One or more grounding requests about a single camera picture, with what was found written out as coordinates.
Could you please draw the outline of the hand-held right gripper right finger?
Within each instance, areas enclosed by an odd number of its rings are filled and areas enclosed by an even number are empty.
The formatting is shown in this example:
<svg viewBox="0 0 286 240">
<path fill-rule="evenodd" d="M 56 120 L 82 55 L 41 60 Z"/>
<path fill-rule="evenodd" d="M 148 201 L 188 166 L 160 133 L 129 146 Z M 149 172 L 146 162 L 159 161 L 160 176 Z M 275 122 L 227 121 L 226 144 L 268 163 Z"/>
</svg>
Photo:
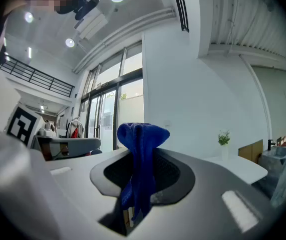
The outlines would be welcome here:
<svg viewBox="0 0 286 240">
<path fill-rule="evenodd" d="M 180 177 L 152 196 L 129 240 L 256 240 L 271 227 L 276 211 L 269 200 L 228 169 L 161 148 L 155 153 L 176 164 Z"/>
</svg>

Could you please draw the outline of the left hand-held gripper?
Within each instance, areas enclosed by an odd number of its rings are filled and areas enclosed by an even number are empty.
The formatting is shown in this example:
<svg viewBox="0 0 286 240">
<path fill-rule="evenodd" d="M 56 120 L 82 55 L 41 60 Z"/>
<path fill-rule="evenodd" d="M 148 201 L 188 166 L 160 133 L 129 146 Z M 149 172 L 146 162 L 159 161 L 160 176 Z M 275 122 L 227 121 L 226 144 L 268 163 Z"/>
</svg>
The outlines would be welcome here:
<svg viewBox="0 0 286 240">
<path fill-rule="evenodd" d="M 43 118 L 19 102 L 8 120 L 6 134 L 31 148 L 34 137 L 43 128 Z M 53 138 L 50 141 L 50 152 L 52 157 L 79 157 L 100 146 L 99 138 Z"/>
</svg>

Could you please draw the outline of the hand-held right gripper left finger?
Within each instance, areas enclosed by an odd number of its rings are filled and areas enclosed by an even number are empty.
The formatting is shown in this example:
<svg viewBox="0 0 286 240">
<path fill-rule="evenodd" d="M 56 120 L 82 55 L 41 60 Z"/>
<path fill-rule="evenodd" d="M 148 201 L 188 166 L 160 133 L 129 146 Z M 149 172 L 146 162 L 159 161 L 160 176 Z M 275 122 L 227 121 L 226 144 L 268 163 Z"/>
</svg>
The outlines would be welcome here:
<svg viewBox="0 0 286 240">
<path fill-rule="evenodd" d="M 125 240 L 121 188 L 108 180 L 104 169 L 128 155 L 125 148 L 107 153 L 46 163 L 68 200 L 88 220 L 94 240 Z"/>
</svg>

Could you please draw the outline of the blue cloth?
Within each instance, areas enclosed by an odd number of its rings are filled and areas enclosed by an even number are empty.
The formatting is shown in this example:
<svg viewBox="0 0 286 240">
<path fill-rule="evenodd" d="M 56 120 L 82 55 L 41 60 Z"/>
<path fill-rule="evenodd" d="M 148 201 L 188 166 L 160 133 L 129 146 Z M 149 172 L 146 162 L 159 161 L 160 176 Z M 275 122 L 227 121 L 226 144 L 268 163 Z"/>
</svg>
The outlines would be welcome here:
<svg viewBox="0 0 286 240">
<path fill-rule="evenodd" d="M 132 176 L 121 192 L 122 210 L 134 209 L 132 221 L 139 213 L 146 216 L 150 197 L 155 193 L 153 150 L 170 137 L 164 128 L 149 123 L 123 123 L 118 127 L 117 138 L 132 154 Z"/>
</svg>

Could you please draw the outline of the white flower plant in vase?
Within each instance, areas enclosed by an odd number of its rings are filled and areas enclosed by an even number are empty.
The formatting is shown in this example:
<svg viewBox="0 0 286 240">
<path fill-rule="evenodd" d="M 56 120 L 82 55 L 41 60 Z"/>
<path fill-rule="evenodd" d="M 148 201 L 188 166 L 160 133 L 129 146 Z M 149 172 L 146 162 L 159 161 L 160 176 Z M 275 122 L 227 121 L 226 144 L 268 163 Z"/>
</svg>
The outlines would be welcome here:
<svg viewBox="0 0 286 240">
<path fill-rule="evenodd" d="M 221 157 L 223 161 L 228 160 L 229 157 L 229 142 L 230 142 L 230 131 L 220 131 L 218 134 L 218 143 L 221 147 Z"/>
</svg>

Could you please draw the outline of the brown cardboard panel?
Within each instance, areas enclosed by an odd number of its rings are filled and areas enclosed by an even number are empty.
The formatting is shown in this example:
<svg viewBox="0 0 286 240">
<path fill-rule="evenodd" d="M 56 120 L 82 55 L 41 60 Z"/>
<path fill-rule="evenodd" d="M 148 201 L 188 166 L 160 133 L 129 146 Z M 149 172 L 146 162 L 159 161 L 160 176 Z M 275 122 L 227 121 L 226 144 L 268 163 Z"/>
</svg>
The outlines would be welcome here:
<svg viewBox="0 0 286 240">
<path fill-rule="evenodd" d="M 238 156 L 258 164 L 258 159 L 263 153 L 263 140 L 256 141 L 238 149 Z"/>
</svg>

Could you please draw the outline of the black framed glass doors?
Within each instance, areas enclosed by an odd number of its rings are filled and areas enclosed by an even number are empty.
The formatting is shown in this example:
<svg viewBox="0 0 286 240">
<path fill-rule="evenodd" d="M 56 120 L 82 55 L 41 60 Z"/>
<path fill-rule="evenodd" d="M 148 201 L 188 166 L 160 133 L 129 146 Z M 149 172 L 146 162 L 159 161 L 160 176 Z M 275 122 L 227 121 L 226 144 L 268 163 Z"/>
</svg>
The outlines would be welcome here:
<svg viewBox="0 0 286 240">
<path fill-rule="evenodd" d="M 100 150 L 123 147 L 117 129 L 144 122 L 142 43 L 123 48 L 90 70 L 83 89 L 79 118 L 85 138 L 99 138 Z"/>
</svg>

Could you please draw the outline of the black metal railing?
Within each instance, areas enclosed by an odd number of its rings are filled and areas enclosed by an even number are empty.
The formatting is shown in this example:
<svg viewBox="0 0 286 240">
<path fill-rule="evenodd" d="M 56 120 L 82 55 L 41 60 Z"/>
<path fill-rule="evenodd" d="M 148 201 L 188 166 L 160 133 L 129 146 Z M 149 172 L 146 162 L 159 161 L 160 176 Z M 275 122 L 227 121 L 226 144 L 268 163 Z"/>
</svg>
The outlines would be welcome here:
<svg viewBox="0 0 286 240">
<path fill-rule="evenodd" d="M 6 61 L 0 64 L 0 68 L 10 75 L 65 97 L 70 98 L 75 88 L 73 85 L 31 67 L 9 55 L 6 56 Z"/>
</svg>

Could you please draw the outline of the white ceiling air conditioner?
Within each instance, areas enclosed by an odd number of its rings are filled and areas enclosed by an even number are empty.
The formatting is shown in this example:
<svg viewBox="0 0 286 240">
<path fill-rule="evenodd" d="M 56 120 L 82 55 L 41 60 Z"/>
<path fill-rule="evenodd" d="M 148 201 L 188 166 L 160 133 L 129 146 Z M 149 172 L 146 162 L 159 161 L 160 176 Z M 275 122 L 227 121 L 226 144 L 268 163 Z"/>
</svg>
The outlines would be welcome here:
<svg viewBox="0 0 286 240">
<path fill-rule="evenodd" d="M 90 40 L 107 23 L 105 15 L 99 9 L 94 8 L 76 23 L 74 29 L 81 39 Z"/>
</svg>

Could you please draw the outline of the white ceiling pipes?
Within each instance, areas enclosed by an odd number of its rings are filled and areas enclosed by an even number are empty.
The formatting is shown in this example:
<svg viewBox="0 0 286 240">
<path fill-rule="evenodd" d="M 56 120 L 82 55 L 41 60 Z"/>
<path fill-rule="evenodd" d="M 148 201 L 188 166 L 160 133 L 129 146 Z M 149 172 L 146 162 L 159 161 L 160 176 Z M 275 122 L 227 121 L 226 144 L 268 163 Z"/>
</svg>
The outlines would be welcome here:
<svg viewBox="0 0 286 240">
<path fill-rule="evenodd" d="M 128 38 L 165 21 L 176 19 L 175 10 L 171 7 L 154 11 L 152 13 L 141 16 L 124 26 L 118 28 L 110 35 L 99 41 L 76 65 L 72 70 L 73 73 L 79 74 L 86 69 L 95 59 L 99 58 L 103 53 L 119 45 Z"/>
</svg>

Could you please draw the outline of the black ceiling vent track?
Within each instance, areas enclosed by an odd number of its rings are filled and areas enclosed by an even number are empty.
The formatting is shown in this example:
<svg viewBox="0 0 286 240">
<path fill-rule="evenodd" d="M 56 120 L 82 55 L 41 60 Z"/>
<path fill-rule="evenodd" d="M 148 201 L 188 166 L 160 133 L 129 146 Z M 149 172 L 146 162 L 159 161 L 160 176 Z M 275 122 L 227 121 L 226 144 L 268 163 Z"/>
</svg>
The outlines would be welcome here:
<svg viewBox="0 0 286 240">
<path fill-rule="evenodd" d="M 180 19 L 181 30 L 189 33 L 189 24 L 185 0 L 175 0 Z"/>
</svg>

